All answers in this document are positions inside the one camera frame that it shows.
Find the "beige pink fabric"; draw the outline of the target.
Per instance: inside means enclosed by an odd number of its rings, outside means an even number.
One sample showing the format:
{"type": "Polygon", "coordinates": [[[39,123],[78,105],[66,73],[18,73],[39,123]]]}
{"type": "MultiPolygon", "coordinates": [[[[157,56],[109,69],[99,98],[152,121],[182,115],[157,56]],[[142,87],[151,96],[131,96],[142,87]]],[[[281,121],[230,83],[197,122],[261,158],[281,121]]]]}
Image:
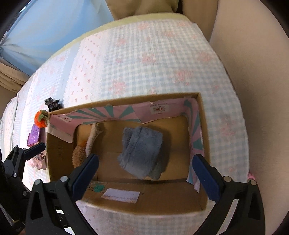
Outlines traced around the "beige pink fabric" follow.
{"type": "Polygon", "coordinates": [[[44,150],[32,159],[30,159],[29,163],[32,168],[36,168],[37,170],[47,168],[47,161],[46,161],[47,151],[44,150]]]}

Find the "purple plastic packet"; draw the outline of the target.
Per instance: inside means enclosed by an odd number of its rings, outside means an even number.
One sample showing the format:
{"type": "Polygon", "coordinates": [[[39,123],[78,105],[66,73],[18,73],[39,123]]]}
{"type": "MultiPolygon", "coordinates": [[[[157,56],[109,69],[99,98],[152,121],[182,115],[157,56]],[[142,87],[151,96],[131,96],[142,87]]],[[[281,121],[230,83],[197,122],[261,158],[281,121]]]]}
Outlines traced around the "purple plastic packet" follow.
{"type": "Polygon", "coordinates": [[[33,145],[39,142],[40,138],[40,127],[38,127],[35,123],[33,124],[31,131],[27,138],[27,146],[32,147],[33,145]]]}

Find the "orange fluffy pompom toy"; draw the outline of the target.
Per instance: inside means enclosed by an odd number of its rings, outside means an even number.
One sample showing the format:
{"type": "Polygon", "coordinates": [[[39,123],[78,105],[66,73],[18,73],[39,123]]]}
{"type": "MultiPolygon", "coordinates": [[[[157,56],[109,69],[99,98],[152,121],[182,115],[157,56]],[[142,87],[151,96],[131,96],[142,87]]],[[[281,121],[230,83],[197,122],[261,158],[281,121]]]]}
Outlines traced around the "orange fluffy pompom toy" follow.
{"type": "Polygon", "coordinates": [[[49,113],[46,110],[40,110],[34,117],[34,124],[39,128],[46,128],[48,125],[49,113]]]}

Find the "black patterned cloth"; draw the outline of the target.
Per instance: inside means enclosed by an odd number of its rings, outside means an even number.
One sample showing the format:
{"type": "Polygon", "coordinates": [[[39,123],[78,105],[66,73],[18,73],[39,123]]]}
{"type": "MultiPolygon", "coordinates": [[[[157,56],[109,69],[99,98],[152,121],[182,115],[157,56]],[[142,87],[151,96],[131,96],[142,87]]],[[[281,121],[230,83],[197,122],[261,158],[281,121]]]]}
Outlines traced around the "black patterned cloth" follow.
{"type": "Polygon", "coordinates": [[[53,100],[51,97],[45,100],[45,105],[48,106],[49,112],[57,111],[63,108],[59,101],[59,99],[53,100]]]}

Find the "brown plush toy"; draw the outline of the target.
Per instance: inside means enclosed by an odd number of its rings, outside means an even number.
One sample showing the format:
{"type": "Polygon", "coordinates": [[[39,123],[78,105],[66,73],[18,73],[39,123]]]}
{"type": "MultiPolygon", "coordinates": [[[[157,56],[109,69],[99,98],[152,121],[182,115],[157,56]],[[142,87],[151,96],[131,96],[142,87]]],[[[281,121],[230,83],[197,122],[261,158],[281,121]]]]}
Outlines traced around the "brown plush toy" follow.
{"type": "Polygon", "coordinates": [[[74,168],[81,166],[91,154],[93,144],[101,133],[102,130],[100,129],[100,125],[98,123],[93,123],[88,139],[77,145],[72,152],[72,165],[74,168]]]}

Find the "grey blue fuzzy sock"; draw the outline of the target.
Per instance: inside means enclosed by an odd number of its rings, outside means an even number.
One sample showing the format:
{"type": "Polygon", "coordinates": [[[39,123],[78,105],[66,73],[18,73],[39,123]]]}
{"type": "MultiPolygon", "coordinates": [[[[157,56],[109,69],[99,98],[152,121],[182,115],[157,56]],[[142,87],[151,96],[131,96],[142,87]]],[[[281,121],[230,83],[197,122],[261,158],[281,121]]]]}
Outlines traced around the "grey blue fuzzy sock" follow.
{"type": "Polygon", "coordinates": [[[145,177],[160,179],[165,167],[161,132],[143,126],[126,127],[123,130],[122,145],[118,162],[125,171],[141,180],[145,177]]]}

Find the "left beige curtain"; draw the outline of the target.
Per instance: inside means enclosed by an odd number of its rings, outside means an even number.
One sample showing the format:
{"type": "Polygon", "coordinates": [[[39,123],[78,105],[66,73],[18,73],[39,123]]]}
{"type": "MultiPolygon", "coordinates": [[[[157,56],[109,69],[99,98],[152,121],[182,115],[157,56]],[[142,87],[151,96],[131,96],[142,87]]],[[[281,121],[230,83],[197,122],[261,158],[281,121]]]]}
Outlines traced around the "left beige curtain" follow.
{"type": "Polygon", "coordinates": [[[28,81],[29,76],[3,63],[0,64],[0,86],[17,93],[28,81]]]}

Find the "beige curtain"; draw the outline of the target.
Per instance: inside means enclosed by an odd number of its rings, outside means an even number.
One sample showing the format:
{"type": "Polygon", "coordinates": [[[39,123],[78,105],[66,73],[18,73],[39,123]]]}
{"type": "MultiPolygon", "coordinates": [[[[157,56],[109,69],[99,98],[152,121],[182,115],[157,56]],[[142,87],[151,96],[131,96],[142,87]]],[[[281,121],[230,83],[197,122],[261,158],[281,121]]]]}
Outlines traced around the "beige curtain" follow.
{"type": "Polygon", "coordinates": [[[196,23],[209,41],[217,15],[216,0],[107,0],[115,20],[150,13],[179,13],[196,23]]]}
{"type": "Polygon", "coordinates": [[[0,86],[17,93],[28,81],[29,76],[3,63],[0,64],[0,86]]]}

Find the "cardboard box with pink flaps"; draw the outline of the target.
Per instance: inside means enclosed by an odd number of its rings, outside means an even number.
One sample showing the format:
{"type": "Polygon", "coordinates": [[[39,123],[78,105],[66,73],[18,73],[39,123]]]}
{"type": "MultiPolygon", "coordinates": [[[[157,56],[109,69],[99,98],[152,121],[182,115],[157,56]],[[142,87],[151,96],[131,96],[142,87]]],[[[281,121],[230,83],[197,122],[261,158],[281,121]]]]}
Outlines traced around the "cardboard box with pink flaps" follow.
{"type": "Polygon", "coordinates": [[[187,214],[207,206],[192,166],[195,154],[210,158],[200,93],[121,98],[52,112],[52,181],[72,173],[80,146],[91,146],[98,156],[83,197],[92,205],[141,215],[187,214]]]}

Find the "light blue hanging sheet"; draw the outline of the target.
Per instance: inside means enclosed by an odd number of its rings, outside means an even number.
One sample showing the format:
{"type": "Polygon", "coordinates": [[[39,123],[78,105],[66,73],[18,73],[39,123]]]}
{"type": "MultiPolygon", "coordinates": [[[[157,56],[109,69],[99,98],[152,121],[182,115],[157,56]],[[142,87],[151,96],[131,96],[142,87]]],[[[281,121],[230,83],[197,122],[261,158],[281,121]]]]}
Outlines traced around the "light blue hanging sheet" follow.
{"type": "Polygon", "coordinates": [[[111,21],[105,1],[30,1],[1,40],[1,57],[32,75],[63,46],[111,21]]]}

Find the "checkered floral bedspread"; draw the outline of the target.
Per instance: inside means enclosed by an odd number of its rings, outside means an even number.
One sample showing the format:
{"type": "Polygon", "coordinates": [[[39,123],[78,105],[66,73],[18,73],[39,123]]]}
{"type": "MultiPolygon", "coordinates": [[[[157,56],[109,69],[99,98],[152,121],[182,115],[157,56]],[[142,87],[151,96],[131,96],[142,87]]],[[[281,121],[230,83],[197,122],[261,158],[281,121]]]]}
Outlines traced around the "checkered floral bedspread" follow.
{"type": "MultiPolygon", "coordinates": [[[[210,153],[205,160],[222,176],[246,183],[249,148],[240,101],[198,25],[185,20],[110,28],[43,63],[6,106],[1,118],[2,157],[15,146],[26,147],[34,116],[45,107],[46,98],[59,99],[66,109],[172,93],[201,94],[210,153]]],[[[96,234],[195,234],[215,205],[207,196],[207,206],[199,212],[141,215],[103,209],[83,197],[76,205],[96,234]]],[[[218,234],[227,229],[236,207],[233,201],[218,234]]]]}

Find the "right beige curtain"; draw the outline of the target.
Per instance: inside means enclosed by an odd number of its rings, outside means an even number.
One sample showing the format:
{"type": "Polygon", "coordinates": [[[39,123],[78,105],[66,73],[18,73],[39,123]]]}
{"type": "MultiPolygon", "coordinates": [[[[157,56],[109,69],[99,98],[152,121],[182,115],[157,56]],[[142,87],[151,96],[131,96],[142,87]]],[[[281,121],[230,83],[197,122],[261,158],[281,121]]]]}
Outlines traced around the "right beige curtain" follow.
{"type": "Polygon", "coordinates": [[[209,41],[217,15],[216,0],[107,0],[115,20],[150,13],[179,13],[196,23],[209,41]]]}

